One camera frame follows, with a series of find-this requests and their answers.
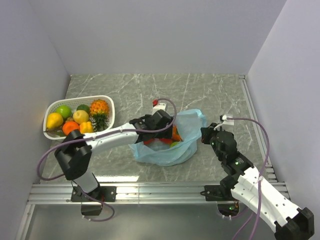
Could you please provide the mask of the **light blue printed plastic bag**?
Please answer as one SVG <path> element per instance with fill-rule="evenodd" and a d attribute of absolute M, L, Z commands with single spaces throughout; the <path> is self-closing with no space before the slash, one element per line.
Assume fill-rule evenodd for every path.
<path fill-rule="evenodd" d="M 184 163 L 197 151 L 197 140 L 201 138 L 201 128 L 207 126 L 206 116 L 200 109 L 189 109 L 177 113 L 174 125 L 177 126 L 183 141 L 170 145 L 160 141 L 144 145 L 131 144 L 130 150 L 137 162 L 169 167 Z"/>

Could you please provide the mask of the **orange round fruit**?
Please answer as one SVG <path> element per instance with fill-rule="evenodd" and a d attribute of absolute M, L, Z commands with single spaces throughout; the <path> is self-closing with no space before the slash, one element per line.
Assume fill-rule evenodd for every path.
<path fill-rule="evenodd" d="M 80 126 L 75 121 L 67 121 L 63 127 L 62 132 L 65 136 L 67 136 L 69 133 L 71 133 L 74 130 L 79 130 Z"/>

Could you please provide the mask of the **yellow pear fruit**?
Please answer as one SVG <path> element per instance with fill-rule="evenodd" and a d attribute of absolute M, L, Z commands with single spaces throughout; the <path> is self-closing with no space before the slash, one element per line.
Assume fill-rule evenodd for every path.
<path fill-rule="evenodd" d="M 46 119 L 46 128 L 49 130 L 58 128 L 63 124 L 63 122 L 64 119 L 59 113 L 50 113 Z"/>

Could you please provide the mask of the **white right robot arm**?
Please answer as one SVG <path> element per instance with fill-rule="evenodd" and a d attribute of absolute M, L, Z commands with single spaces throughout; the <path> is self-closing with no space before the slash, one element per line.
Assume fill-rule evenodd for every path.
<path fill-rule="evenodd" d="M 219 191 L 205 186 L 201 193 L 207 200 L 238 200 L 256 214 L 250 239 L 259 220 L 273 231 L 277 240 L 308 240 L 315 234 L 314 214 L 300 208 L 269 183 L 257 167 L 240 151 L 234 134 L 212 123 L 201 128 L 201 141 L 210 145 L 227 176 L 220 181 Z"/>

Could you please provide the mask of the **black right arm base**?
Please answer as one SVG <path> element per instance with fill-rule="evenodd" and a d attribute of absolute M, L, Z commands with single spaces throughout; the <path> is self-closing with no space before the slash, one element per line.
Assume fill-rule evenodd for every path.
<path fill-rule="evenodd" d="M 237 201 L 238 199 L 232 196 L 231 190 L 238 183 L 239 176 L 240 174 L 228 175 L 219 182 L 219 185 L 205 185 L 200 195 L 204 196 L 207 202 Z"/>

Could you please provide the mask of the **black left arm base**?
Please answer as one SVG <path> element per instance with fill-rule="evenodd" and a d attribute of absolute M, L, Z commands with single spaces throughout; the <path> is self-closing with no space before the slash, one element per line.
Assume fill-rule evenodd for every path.
<path fill-rule="evenodd" d="M 116 194 L 117 194 L 116 186 L 100 186 L 97 189 L 93 190 L 92 192 L 89 192 L 87 195 L 101 202 L 111 203 L 111 202 L 115 202 Z M 79 202 L 79 203 L 93 202 L 93 200 L 89 199 L 83 194 L 82 189 L 79 186 L 73 187 L 70 201 Z"/>

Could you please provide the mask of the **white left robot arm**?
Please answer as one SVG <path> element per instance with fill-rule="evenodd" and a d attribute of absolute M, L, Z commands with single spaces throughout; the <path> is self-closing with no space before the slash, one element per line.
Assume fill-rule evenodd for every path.
<path fill-rule="evenodd" d="M 75 182 L 89 201 L 101 195 L 100 184 L 89 170 L 91 157 L 116 147 L 143 143 L 151 139 L 170 138 L 175 116 L 164 110 L 146 114 L 101 133 L 72 131 L 58 147 L 54 156 L 69 181 Z"/>

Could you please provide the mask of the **orange persimmon fruit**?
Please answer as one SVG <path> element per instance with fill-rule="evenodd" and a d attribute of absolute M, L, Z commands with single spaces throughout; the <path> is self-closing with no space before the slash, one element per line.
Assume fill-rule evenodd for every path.
<path fill-rule="evenodd" d="M 181 136 L 178 132 L 178 128 L 176 125 L 174 125 L 172 128 L 172 140 L 175 142 L 182 142 L 183 141 L 183 139 L 181 138 Z"/>

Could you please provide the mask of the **orange pineapple fruit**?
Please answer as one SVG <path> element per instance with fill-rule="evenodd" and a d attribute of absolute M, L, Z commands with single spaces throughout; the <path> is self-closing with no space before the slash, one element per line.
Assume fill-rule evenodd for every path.
<path fill-rule="evenodd" d="M 90 105 L 90 115 L 93 118 L 93 125 L 96 132 L 104 131 L 107 128 L 109 105 L 103 99 L 94 100 Z"/>

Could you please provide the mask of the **white plastic fruit basket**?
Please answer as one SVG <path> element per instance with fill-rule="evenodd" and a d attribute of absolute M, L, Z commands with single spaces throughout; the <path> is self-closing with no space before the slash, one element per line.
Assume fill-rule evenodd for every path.
<path fill-rule="evenodd" d="M 111 129 L 115 122 L 115 105 L 106 95 L 58 100 L 46 110 L 43 134 L 50 140 L 63 140 L 72 130 L 98 133 Z"/>

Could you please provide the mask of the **dark green lime fruit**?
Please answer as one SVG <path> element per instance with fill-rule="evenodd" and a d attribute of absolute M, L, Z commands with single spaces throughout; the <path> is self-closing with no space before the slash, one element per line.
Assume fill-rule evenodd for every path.
<path fill-rule="evenodd" d="M 85 111 L 88 115 L 90 114 L 90 107 L 86 104 L 81 104 L 76 108 L 77 111 Z"/>

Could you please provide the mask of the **yellow lemon fruit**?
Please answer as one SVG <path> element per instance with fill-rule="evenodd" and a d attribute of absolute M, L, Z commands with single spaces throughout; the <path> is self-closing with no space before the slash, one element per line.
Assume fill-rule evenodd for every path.
<path fill-rule="evenodd" d="M 77 123 L 77 124 L 81 124 L 83 122 L 88 122 L 89 121 L 89 114 L 87 114 L 84 110 L 76 110 L 73 113 L 73 120 Z"/>

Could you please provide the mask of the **aluminium side rail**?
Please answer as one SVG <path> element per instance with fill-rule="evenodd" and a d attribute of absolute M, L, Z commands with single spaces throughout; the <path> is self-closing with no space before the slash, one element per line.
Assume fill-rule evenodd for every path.
<path fill-rule="evenodd" d="M 250 96 L 250 93 L 249 93 L 249 89 L 248 89 L 248 86 L 247 86 L 246 76 L 245 75 L 239 75 L 238 78 L 239 78 L 240 85 L 241 85 L 243 93 L 244 93 L 244 97 L 245 97 L 245 100 L 246 100 L 246 104 L 247 104 L 247 107 L 248 107 L 250 118 L 255 120 L 255 121 L 258 121 L 258 118 L 257 118 L 257 115 L 256 115 L 256 111 L 254 109 L 254 105 L 253 105 L 253 102 L 252 102 L 252 99 L 251 99 L 251 96 Z M 256 123 L 253 123 L 253 128 L 254 128 L 254 132 L 255 132 L 255 135 L 256 135 L 256 138 L 257 138 L 259 149 L 260 149 L 260 152 L 261 152 L 261 155 L 262 155 L 262 159 L 265 160 L 265 156 L 266 156 L 266 153 L 267 153 L 267 146 L 266 146 L 266 142 L 265 142 L 265 139 L 264 139 L 264 132 L 262 131 L 260 126 L 257 125 Z M 265 178 L 268 179 L 269 182 L 272 182 L 272 183 L 277 183 L 278 182 L 277 177 L 275 175 L 275 171 L 274 171 L 273 165 L 272 165 L 270 159 L 268 159 L 268 162 L 265 165 L 265 171 L 264 172 L 265 172 Z"/>

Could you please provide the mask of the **black box under rail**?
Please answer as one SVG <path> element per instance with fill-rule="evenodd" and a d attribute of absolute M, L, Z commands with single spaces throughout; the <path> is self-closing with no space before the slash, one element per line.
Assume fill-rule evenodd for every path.
<path fill-rule="evenodd" d="M 82 204 L 80 207 L 81 214 L 85 217 L 99 216 L 102 213 L 102 209 L 103 206 L 101 204 Z"/>

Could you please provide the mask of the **aluminium front rail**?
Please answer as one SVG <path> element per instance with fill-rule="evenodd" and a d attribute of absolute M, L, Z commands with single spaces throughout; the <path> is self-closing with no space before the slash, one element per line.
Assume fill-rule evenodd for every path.
<path fill-rule="evenodd" d="M 103 222 L 81 217 L 73 202 L 72 183 L 32 186 L 16 238 L 18 240 L 272 240 L 273 232 L 242 207 L 224 217 L 227 201 L 206 201 L 202 182 L 114 182 L 115 201 L 102 210 Z"/>

